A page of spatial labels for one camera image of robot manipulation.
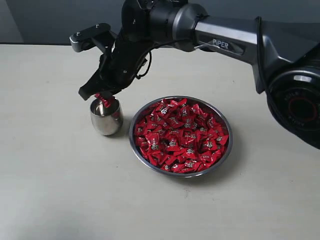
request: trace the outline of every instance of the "bowl rim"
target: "bowl rim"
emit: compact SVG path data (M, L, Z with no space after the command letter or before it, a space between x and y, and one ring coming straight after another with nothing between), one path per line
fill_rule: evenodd
M138 117L140 116L140 114L145 110L147 109L150 105L153 105L163 99L188 99L188 100L192 100L192 101L197 101L197 102L200 102L204 105L206 105L207 107L211 108L212 110L214 110L218 115L219 117L225 122L225 125L226 125L226 128L229 132L229 143L228 143L228 147L226 149L226 152L225 154L222 156L222 158L214 165L212 165L211 167L209 167L208 169L205 169L203 171L199 171L199 172L192 172L192 173L175 173L175 172L168 172L168 171L165 171L165 170L162 170L161 168L158 168L156 166L153 166L150 162L148 162L141 154L140 152L138 151L138 148L136 146L136 143L135 143L135 138L134 138L134 128L135 128L135 125L136 125L136 121L138 119ZM230 152L231 152L231 149L232 149L232 146L233 146L233 143L234 143L234 138L233 138L233 133L232 133L232 129L231 129L231 126L228 122L228 120L226 119L226 117L214 106L212 106L211 104L203 101L203 100L200 100L200 99L197 99L195 97L190 97L190 96L165 96L165 97L160 97L156 100L153 100L149 103L147 103L146 105L144 105L135 115L134 117L132 118L131 120L131 123L130 123L130 128L129 128L129 141L130 141L130 145L132 147L132 150L134 152L134 154L137 156L137 158L144 164L146 165L148 168L158 172L158 173L161 173L161 174L165 174L165 175L168 175L168 176L172 176L172 177L178 177L178 178L192 178L192 177L197 177L197 176L201 176L201 175L204 175L204 174L207 174L208 172L210 171L213 171L215 170L216 168L218 168L229 156Z

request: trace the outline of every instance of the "red candy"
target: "red candy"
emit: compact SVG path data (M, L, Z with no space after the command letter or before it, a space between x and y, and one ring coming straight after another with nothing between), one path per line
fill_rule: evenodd
M134 128L135 144L146 160L166 172L201 172L226 152L227 129L198 104L162 100L143 113Z

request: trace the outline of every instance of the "table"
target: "table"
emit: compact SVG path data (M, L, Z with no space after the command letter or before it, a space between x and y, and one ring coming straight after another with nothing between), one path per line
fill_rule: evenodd
M153 51L149 74L117 95L120 133L99 135L78 95L97 49L0 46L1 240L316 240L319 151L272 118L251 66L219 55ZM131 118L160 97L216 106L234 147L215 172L177 179L145 167Z

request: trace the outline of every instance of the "stainless steel cup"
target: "stainless steel cup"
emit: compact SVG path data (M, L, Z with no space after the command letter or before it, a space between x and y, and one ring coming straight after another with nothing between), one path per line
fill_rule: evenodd
M124 116L118 99L109 107L103 102L95 99L90 106L91 121L98 133L110 136L119 131L124 123Z

